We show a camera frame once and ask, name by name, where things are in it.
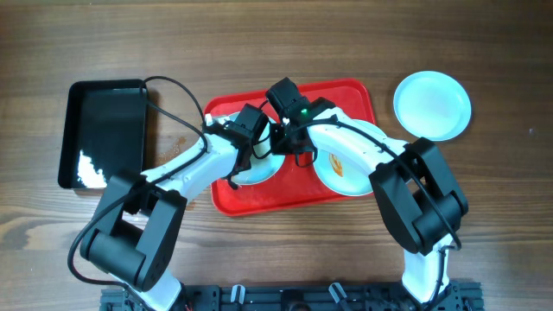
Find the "light blue plate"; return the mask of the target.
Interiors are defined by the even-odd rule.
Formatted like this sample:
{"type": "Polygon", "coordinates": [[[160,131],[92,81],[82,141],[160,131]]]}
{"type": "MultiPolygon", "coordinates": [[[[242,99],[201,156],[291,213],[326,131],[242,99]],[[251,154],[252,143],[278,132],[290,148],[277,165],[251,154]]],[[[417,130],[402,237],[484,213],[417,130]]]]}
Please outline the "light blue plate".
{"type": "Polygon", "coordinates": [[[369,175],[391,159],[378,146],[386,138],[382,130],[366,121],[349,120],[342,126],[313,125],[308,133],[318,150],[315,173],[324,186],[352,197],[372,192],[369,175]]]}
{"type": "Polygon", "coordinates": [[[443,142],[463,133],[472,118],[472,103],[454,78],[421,71],[403,79],[393,95],[398,122],[413,136],[443,142]]]}
{"type": "MultiPolygon", "coordinates": [[[[262,156],[270,151],[270,125],[275,121],[270,117],[269,123],[265,126],[259,142],[253,146],[255,153],[262,156]]],[[[251,168],[234,175],[231,181],[240,186],[255,185],[268,180],[283,165],[284,155],[268,155],[264,159],[257,159],[254,155],[250,158],[251,168]]]]}

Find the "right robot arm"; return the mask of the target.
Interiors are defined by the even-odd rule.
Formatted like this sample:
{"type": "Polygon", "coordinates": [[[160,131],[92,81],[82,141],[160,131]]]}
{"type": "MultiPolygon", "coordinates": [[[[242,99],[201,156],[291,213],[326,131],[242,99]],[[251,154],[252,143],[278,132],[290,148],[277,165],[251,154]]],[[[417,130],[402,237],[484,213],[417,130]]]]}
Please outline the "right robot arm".
{"type": "Polygon", "coordinates": [[[467,198],[441,151],[427,138],[413,143],[363,129],[325,98],[270,100],[280,130],[273,153],[326,151],[368,176],[385,227],[404,249],[402,284],[426,308],[448,286],[447,259],[458,251],[457,231],[467,198]]]}

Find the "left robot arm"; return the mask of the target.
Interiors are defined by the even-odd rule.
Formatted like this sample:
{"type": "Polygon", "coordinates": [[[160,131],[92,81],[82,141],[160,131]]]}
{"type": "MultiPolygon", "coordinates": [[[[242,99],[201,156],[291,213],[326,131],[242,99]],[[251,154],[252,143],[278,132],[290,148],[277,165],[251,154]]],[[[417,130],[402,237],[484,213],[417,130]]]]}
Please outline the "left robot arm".
{"type": "Polygon", "coordinates": [[[136,306],[182,306],[183,286],[167,268],[186,205],[216,180],[251,168],[253,145],[263,132],[262,125],[214,124],[192,148],[165,165],[114,174],[70,248],[67,265],[73,275],[87,280],[74,268],[79,253],[111,275],[109,284],[135,298],[136,306]]]}

